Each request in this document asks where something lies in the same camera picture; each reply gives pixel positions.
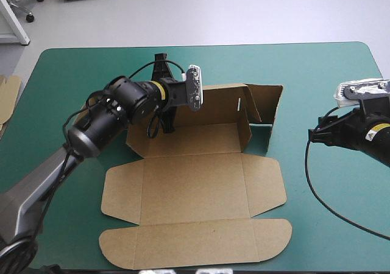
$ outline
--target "box side panel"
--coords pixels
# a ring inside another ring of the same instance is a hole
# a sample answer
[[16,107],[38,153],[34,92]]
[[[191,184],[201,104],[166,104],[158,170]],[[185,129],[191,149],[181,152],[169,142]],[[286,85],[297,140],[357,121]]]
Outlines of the box side panel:
[[283,87],[281,85],[254,84],[248,84],[248,87],[253,94],[262,124],[273,124]]
[[278,207],[287,201],[277,160],[241,153],[250,216]]
[[293,228],[286,219],[252,219],[258,260],[265,261],[280,254],[288,245]]
[[143,175],[144,160],[109,169],[105,176],[102,212],[140,224]]
[[147,147],[145,158],[241,151],[236,123],[177,127],[174,133],[159,133],[154,139],[146,133],[133,135],[131,128],[127,139],[137,152]]

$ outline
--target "cardboard sheet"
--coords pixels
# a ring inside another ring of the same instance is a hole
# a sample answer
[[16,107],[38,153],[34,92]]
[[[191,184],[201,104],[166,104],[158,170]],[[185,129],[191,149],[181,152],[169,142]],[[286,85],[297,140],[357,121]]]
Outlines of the cardboard sheet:
[[15,108],[18,97],[21,79],[18,76],[0,76],[0,130],[7,122]]
[[216,220],[107,230],[99,243],[126,269],[259,262],[279,254],[291,230],[285,219]]
[[102,212],[152,225],[250,218],[285,202],[276,160],[218,153],[148,158],[111,168]]
[[290,223],[251,219],[286,202],[279,164],[242,151],[250,122],[274,123],[281,92],[281,86],[207,86],[199,112],[177,109],[174,133],[149,139],[146,122],[129,127],[127,143],[144,159],[107,172],[101,208],[139,226],[104,231],[104,256],[122,268],[149,269],[279,254]]

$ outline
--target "green table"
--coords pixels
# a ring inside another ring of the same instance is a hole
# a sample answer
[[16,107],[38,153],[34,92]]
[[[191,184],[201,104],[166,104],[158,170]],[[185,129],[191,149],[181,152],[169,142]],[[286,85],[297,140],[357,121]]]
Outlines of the green table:
[[[155,53],[183,66],[202,67],[204,84],[282,84],[267,156],[279,160],[288,201],[258,216],[287,218],[291,242],[276,258],[233,265],[241,270],[390,270],[390,242],[362,232],[328,213],[309,192],[303,173],[307,128],[335,106],[340,82],[380,77],[363,43],[248,46],[50,49],[42,53],[0,142],[0,191],[5,191],[63,143],[61,125],[90,92],[130,74]],[[137,77],[149,79],[151,68]],[[246,152],[264,154],[261,133]],[[58,190],[39,237],[32,267],[115,269],[102,255],[98,237],[127,222],[100,210],[105,172],[139,157],[122,134],[97,159],[86,160]],[[320,195],[339,212],[390,234],[390,175],[384,165],[359,152],[314,145],[311,174]]]

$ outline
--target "cardboard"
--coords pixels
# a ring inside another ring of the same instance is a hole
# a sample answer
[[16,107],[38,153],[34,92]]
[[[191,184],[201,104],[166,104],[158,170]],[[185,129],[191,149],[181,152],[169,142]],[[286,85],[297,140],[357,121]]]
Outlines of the cardboard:
[[21,79],[18,76],[0,76],[0,130],[11,118],[18,97]]
[[139,226],[103,232],[104,256],[118,267],[149,269],[279,254],[290,223],[251,217],[286,202],[280,167],[242,151],[252,136],[249,123],[274,123],[281,92],[281,86],[206,86],[200,111],[178,108],[174,133],[147,138],[148,119],[129,127],[127,143],[144,159],[107,172],[101,208]]

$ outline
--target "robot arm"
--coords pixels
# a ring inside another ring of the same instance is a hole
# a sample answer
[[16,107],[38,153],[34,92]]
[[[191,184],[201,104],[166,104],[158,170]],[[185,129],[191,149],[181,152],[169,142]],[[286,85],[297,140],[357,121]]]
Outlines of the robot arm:
[[320,127],[309,130],[311,141],[359,150],[390,166],[390,80],[342,83],[335,99],[338,107],[359,107],[340,118],[319,118]]
[[[201,107],[200,68],[191,65],[186,74],[182,74],[186,80],[177,81],[167,62],[166,54],[155,56],[152,81],[133,82],[121,76],[91,94],[83,109],[85,114],[68,131],[64,125],[66,143],[14,187],[0,194],[0,273],[12,268],[9,263],[15,256],[26,255],[26,248],[31,248],[43,218],[43,208],[52,197],[51,192],[54,193],[85,158],[97,157],[129,124],[137,124],[151,113],[154,116],[148,136],[153,138],[161,125],[165,133],[174,131],[176,107],[187,105],[193,111]],[[90,104],[91,99],[95,100],[94,104]],[[157,124],[152,129],[156,118]],[[31,257],[16,273],[29,264],[35,252],[36,249],[29,251]]]

